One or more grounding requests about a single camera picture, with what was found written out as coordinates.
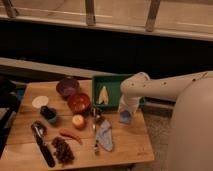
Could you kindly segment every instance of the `purple bowl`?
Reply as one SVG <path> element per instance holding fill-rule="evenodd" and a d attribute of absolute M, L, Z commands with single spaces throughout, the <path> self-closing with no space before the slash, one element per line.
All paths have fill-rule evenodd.
<path fill-rule="evenodd" d="M 64 98 L 74 95 L 79 89 L 79 82 L 73 77 L 66 77 L 56 85 L 56 91 Z"/>

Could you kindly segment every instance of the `red chili pepper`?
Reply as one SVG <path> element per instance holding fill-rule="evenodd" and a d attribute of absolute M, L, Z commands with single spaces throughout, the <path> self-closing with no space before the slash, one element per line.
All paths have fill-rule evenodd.
<path fill-rule="evenodd" d="M 78 135 L 76 135 L 75 133 L 73 133 L 73 132 L 71 132 L 71 131 L 69 131 L 69 130 L 60 129 L 60 130 L 59 130 L 59 134 L 62 135 L 62 136 L 65 136 L 65 137 L 73 138 L 73 139 L 75 139 L 76 141 L 78 141 L 79 144 L 82 145 L 82 140 L 81 140 L 81 138 L 80 138 Z"/>

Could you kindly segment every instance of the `banana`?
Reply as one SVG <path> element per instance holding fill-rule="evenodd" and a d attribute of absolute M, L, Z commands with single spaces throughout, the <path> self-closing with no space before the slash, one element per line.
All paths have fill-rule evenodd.
<path fill-rule="evenodd" d="M 109 103 L 109 96 L 108 96 L 106 86 L 103 86 L 101 91 L 100 91 L 98 103 L 99 104 L 104 103 L 105 105 L 107 105 Z"/>

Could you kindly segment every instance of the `knife handle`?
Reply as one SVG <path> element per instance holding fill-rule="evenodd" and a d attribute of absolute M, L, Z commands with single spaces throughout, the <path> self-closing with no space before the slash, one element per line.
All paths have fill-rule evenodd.
<path fill-rule="evenodd" d="M 55 160 L 50 152 L 50 150 L 47 148 L 46 145 L 40 146 L 40 150 L 44 156 L 44 159 L 46 160 L 49 167 L 55 166 Z"/>

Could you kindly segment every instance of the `red bowl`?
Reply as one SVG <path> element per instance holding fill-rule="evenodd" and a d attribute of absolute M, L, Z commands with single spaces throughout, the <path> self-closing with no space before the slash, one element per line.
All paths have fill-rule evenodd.
<path fill-rule="evenodd" d="M 80 84 L 73 77 L 64 78 L 56 85 L 56 91 L 65 98 L 77 93 L 79 89 Z"/>
<path fill-rule="evenodd" d="M 74 114 L 81 114 L 90 106 L 90 98 L 85 93 L 76 93 L 68 98 L 67 104 Z"/>

